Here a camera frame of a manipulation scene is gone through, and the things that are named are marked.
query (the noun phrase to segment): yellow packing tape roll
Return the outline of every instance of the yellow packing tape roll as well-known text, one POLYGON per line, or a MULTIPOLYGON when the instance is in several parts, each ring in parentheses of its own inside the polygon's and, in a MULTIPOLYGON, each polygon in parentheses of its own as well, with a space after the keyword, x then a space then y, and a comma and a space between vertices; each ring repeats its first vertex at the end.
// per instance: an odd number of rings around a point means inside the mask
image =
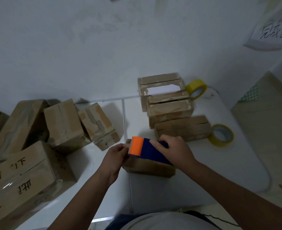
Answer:
POLYGON ((215 146, 224 147, 234 140, 233 131, 222 124, 212 126, 213 133, 208 137, 208 140, 215 146))
POLYGON ((191 95, 191 99, 195 100, 199 98, 207 89, 207 85, 201 80, 197 79, 190 82, 186 87, 186 91, 191 95))

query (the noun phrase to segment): hand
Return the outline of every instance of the hand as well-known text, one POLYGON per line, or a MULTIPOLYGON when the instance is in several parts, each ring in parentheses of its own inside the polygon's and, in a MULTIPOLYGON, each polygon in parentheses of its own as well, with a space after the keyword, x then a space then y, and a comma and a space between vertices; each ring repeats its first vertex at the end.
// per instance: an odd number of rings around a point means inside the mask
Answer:
POLYGON ((198 161, 186 142, 180 137, 161 135, 159 141, 168 143, 169 148, 163 147, 158 141, 150 140, 150 143, 161 152, 176 168, 187 173, 191 166, 197 165, 198 161))
POLYGON ((120 172, 124 158, 127 155, 129 144, 119 143, 109 148, 97 172, 108 179, 109 185, 112 185, 120 172))

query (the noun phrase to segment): floor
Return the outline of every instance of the floor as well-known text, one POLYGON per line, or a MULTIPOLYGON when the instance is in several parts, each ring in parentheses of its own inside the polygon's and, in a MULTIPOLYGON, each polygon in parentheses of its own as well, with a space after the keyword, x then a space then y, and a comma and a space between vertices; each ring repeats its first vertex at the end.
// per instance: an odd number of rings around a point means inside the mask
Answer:
MULTIPOLYGON (((271 73, 266 73, 257 85, 260 99, 238 102, 231 111, 272 177, 270 188, 259 195, 282 208, 282 84, 271 73)), ((193 209, 236 223, 218 203, 193 209)), ((209 219, 223 230, 241 229, 211 217, 209 219)), ((90 229, 103 230, 111 221, 92 223, 90 229)))

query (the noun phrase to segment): white table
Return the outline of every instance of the white table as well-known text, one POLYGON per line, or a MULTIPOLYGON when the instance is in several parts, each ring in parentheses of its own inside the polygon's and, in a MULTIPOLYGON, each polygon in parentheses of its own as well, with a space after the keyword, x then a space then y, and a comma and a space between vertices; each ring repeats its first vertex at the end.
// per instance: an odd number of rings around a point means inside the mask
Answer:
MULTIPOLYGON (((211 125, 227 125, 235 134, 234 141, 226 147, 213 146, 208 139, 188 142, 195 158, 231 181, 260 192, 269 185, 269 175, 250 147, 243 131, 231 112, 214 90, 211 99, 194 101, 192 116, 205 115, 211 125)), ((140 99, 125 100, 127 136, 155 139, 149 129, 146 112, 142 112, 140 99)), ((214 199, 180 170, 172 178, 130 174, 131 203, 133 211, 148 213, 177 207, 205 205, 214 199)))
MULTIPOLYGON (((265 190, 270 180, 265 168, 219 95, 213 90, 211 92, 215 94, 213 98, 199 98, 194 101, 193 116, 205 115, 212 125, 227 125, 233 130, 235 139, 223 148, 211 145, 207 139, 189 142, 189 147, 197 160, 226 178, 253 192, 265 190)), ((100 105, 119 134, 119 143, 124 143, 127 137, 132 136, 155 138, 154 131, 149 129, 147 114, 142 112, 139 97, 101 102, 100 105)), ((106 152, 107 150, 102 152, 91 143, 70 154, 68 161, 78 182, 25 221, 17 230, 48 227, 97 170, 106 152)), ((112 219, 118 213, 129 213, 130 209, 134 213, 147 213, 212 202, 214 199, 208 193, 179 170, 176 170, 174 177, 168 179, 128 174, 121 169, 118 179, 105 195, 93 221, 112 219)))
MULTIPOLYGON (((107 101, 99 103, 116 129, 120 141, 124 143, 124 118, 122 100, 107 101)), ((79 109, 89 104, 76 105, 79 109)), ((60 212, 70 202, 82 185, 95 173, 100 166, 108 150, 101 151, 96 145, 90 143, 82 149, 70 154, 67 159, 78 182, 66 192, 33 215, 16 230, 29 230, 35 228, 46 228, 56 219, 60 212)), ((94 221, 113 219, 118 213, 130 212, 130 190, 129 175, 121 168, 116 182, 108 189, 94 221)))

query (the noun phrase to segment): person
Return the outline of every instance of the person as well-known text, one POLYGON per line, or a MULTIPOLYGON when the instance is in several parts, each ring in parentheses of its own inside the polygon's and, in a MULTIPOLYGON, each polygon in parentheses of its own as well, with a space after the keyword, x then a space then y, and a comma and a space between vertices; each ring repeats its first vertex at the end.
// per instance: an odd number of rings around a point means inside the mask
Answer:
MULTIPOLYGON (((231 182, 198 162, 181 137, 162 135, 169 148, 155 140, 151 144, 177 169, 206 190, 233 217, 243 230, 282 229, 282 208, 231 182)), ((86 230, 104 195, 118 177, 128 152, 128 144, 118 144, 106 153, 100 167, 51 224, 48 230, 86 230)), ((118 229, 219 229, 198 213, 162 212, 115 218, 106 228, 118 229)))

